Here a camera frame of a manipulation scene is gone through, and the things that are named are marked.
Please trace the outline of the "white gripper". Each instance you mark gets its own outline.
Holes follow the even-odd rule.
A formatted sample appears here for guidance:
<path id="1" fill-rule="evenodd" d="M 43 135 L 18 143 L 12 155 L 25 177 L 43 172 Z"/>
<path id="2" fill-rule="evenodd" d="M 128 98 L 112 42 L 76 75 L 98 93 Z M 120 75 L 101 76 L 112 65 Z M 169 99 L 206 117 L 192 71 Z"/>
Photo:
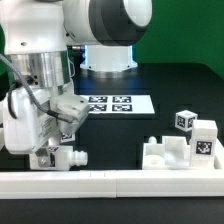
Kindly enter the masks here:
<path id="1" fill-rule="evenodd" d="M 59 124 L 54 117 L 40 111 L 26 90 L 16 84 L 3 100 L 3 128 L 5 147 L 11 154 L 35 152 L 40 167 L 51 165 L 49 149 L 42 146 L 60 133 Z"/>

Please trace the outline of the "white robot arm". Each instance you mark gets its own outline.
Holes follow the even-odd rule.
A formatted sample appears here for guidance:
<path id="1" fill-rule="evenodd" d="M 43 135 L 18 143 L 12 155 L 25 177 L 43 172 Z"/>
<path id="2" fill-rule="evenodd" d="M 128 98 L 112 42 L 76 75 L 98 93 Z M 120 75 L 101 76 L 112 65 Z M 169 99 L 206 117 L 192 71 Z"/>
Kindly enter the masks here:
<path id="1" fill-rule="evenodd" d="M 74 92 L 68 49 L 89 46 L 89 70 L 129 70 L 131 47 L 151 17 L 152 0 L 0 0 L 0 61 L 14 76 L 2 102 L 6 149 L 28 155 L 34 170 L 86 164 L 85 152 L 60 143 L 89 113 L 87 99 Z"/>

